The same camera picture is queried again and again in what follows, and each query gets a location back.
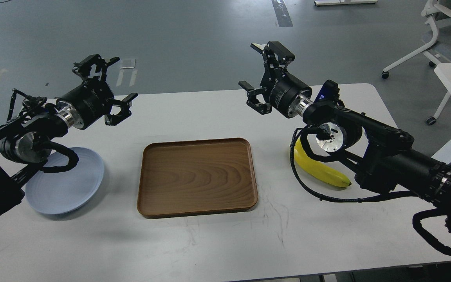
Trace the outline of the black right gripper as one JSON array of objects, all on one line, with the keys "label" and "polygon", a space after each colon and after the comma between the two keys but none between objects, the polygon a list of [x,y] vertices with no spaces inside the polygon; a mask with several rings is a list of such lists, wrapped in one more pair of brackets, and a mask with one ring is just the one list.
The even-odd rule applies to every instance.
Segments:
[{"label": "black right gripper", "polygon": [[[254,88],[247,81],[238,85],[247,92],[246,104],[261,115],[270,114],[272,108],[286,118],[293,118],[296,97],[300,94],[306,98],[312,95],[312,88],[294,75],[288,74],[287,66],[295,60],[295,55],[282,43],[272,41],[265,44],[251,43],[251,48],[262,55],[264,74],[261,85],[274,85],[268,91],[266,87]],[[262,103],[257,96],[267,94],[267,102]]]}]

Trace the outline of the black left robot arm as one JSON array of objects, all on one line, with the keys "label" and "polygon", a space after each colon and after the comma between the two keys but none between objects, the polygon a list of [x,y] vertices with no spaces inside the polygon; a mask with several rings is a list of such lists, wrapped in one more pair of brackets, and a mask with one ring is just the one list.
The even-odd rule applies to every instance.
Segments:
[{"label": "black left robot arm", "polygon": [[54,174],[77,166],[79,156],[53,139],[71,127],[86,130],[100,118],[116,126],[131,116],[138,94],[117,100],[107,83],[108,68],[119,60],[93,54],[74,63],[72,72],[82,82],[55,104],[12,90],[7,121],[0,125],[0,216],[22,202],[23,186],[37,172]]}]

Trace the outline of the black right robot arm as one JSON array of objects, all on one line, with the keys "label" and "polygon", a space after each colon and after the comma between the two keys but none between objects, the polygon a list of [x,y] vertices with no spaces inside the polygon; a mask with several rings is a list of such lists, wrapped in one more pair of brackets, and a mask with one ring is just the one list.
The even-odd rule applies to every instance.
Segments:
[{"label": "black right robot arm", "polygon": [[314,99],[312,88],[287,70],[295,55],[280,42],[251,48],[263,57],[264,74],[258,89],[246,81],[247,105],[259,114],[276,109],[286,118],[301,116],[290,143],[290,166],[296,179],[295,144],[323,163],[340,162],[355,173],[362,188],[376,196],[341,199],[320,194],[299,181],[311,195],[333,203],[381,202],[414,197],[433,209],[413,215],[415,231],[435,250],[451,256],[451,166],[412,149],[414,137],[404,130],[348,109],[340,100],[336,82],[326,80]]}]

